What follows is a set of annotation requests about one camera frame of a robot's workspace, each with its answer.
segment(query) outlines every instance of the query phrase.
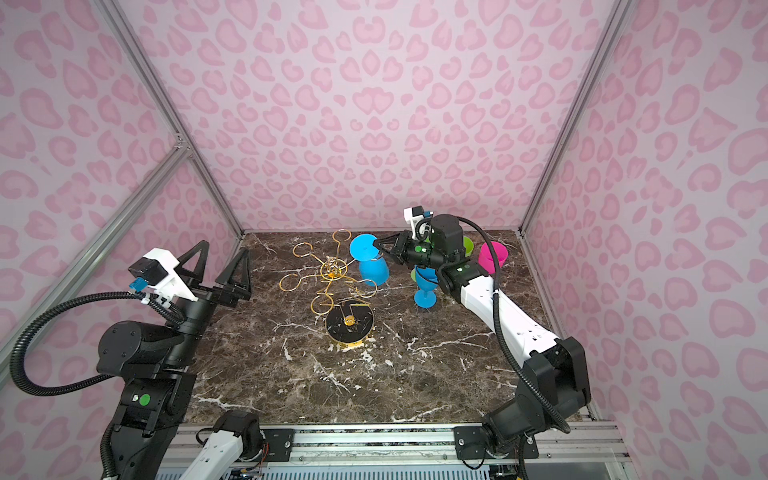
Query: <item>pink cup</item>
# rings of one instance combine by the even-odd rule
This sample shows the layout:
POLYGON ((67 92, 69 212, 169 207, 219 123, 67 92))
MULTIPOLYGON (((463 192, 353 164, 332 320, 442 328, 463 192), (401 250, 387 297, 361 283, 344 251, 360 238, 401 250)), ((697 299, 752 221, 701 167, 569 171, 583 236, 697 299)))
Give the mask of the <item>pink cup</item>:
MULTIPOLYGON (((504 266, 504 262, 507 260, 507 257, 509 257, 509 252, 507 251, 507 247, 502 245, 499 242, 491 242, 493 243, 493 249, 496 250, 496 256, 498 257, 498 265, 504 266)), ((480 246, 480 255, 478 257, 478 264, 485 268, 485 270, 493 275, 493 273, 496 271, 493 265, 493 258, 491 257, 491 251, 488 248, 487 243, 483 243, 482 246, 480 246)))

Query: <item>pink wallpaper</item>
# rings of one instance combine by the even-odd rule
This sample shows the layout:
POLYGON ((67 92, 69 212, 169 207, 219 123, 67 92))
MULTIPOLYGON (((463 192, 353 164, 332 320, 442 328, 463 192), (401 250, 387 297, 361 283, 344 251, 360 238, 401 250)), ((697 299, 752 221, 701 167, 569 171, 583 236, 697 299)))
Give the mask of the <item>pink wallpaper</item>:
POLYGON ((643 0, 529 237, 648 480, 768 477, 767 16, 643 0))
MULTIPOLYGON (((88 282, 82 293, 126 290, 133 277, 126 270, 154 247, 177 255, 199 240, 210 242, 206 283, 229 260, 236 239, 214 206, 200 178, 187 164, 149 206, 131 231, 88 282)), ((30 378, 53 386, 96 374, 96 346, 114 322, 163 319, 139 302, 92 303, 60 317, 43 343, 28 356, 30 378)), ((12 383, 0 392, 0 477, 18 480, 101 476, 98 443, 122 390, 110 379, 79 392, 33 397, 12 383)))
POLYGON ((0 4, 0 345, 175 143, 87 0, 0 4))
POLYGON ((612 0, 123 1, 248 229, 516 227, 612 0))

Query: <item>gold wire holder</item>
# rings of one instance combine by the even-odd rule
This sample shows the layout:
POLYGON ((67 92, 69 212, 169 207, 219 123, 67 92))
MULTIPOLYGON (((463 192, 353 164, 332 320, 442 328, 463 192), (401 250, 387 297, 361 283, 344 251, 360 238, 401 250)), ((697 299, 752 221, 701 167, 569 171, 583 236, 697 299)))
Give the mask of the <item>gold wire holder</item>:
POLYGON ((278 283, 278 286, 283 292, 293 292, 302 285, 304 280, 311 278, 317 280, 319 278, 320 282, 324 283, 325 286, 316 291, 315 297, 310 301, 310 310, 312 310, 312 313, 315 315, 326 315, 333 309, 334 306, 339 305, 339 303, 337 303, 333 298, 335 294, 330 291, 331 286, 335 282, 342 281, 347 284, 349 296, 346 298, 351 297, 357 299, 367 306, 370 306, 370 303, 366 302, 365 299, 371 298, 379 291, 379 286, 376 285, 375 282, 368 279, 355 280, 347 274, 349 272, 349 265, 355 260, 350 260, 347 262, 346 260, 339 258, 339 255, 341 254, 342 243, 348 242, 352 238, 352 232, 345 229, 337 230, 333 232, 331 238, 334 242, 336 242, 336 255, 334 257, 326 256, 325 260, 321 260, 317 255, 315 255, 315 249, 309 242, 297 243, 295 246, 293 246, 293 250, 291 250, 291 252, 293 253, 294 257, 312 257, 313 259, 317 260, 319 265, 310 267, 316 269, 315 273, 304 276, 300 276, 298 273, 288 273, 287 275, 284 275, 278 283), (346 238, 336 238, 336 235, 342 232, 346 232, 346 238), (289 285, 293 281, 296 281, 296 285, 290 287, 289 285), (373 291, 361 290, 361 283, 364 283, 366 286, 372 284, 374 286, 373 291))

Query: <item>blue plastic cup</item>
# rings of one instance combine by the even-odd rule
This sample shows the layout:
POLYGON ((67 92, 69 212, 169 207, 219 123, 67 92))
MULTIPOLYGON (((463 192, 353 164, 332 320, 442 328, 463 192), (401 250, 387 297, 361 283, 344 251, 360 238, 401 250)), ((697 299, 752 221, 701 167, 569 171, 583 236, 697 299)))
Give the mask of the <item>blue plastic cup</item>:
POLYGON ((389 267, 379 249, 373 246, 374 240, 376 237, 370 233, 358 235, 349 244, 349 253, 358 262, 360 277, 370 280, 366 284, 381 286, 389 279, 389 267))
POLYGON ((413 301, 416 302, 416 305, 422 308, 430 308, 437 303, 437 296, 435 295, 435 292, 416 290, 416 293, 413 296, 413 301))
POLYGON ((379 256, 374 260, 368 260, 366 262, 358 262, 360 269, 360 278, 363 280, 370 280, 366 284, 373 286, 372 282, 377 286, 381 286, 389 279, 389 267, 386 265, 384 257, 379 256))
POLYGON ((416 267, 416 285, 425 292, 431 292, 437 287, 437 272, 434 268, 416 267))

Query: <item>dark marble tabletop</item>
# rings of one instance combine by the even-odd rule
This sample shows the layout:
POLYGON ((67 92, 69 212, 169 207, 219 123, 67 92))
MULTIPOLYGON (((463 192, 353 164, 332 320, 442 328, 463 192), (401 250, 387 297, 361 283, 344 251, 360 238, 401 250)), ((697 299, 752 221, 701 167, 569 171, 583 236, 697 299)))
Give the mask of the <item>dark marble tabletop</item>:
MULTIPOLYGON (((515 233, 489 233, 509 250, 502 290, 547 326, 515 233)), ((476 259, 481 240, 468 236, 476 259)), ((347 351, 334 346, 324 318, 310 311, 319 285, 289 293, 278 287, 286 273, 316 264, 292 255, 300 242, 312 243, 319 257, 336 251, 330 233, 247 235, 253 298, 221 308, 200 342, 187 422, 212 424, 225 409, 256 411, 264 424, 474 422, 511 398, 517 379, 495 335, 439 290, 434 307, 417 307, 410 271, 394 263, 370 299, 368 341, 347 351)), ((349 259, 349 250, 341 257, 349 259)), ((359 278, 356 263, 350 271, 359 278)), ((343 298, 345 287, 336 288, 343 298)))

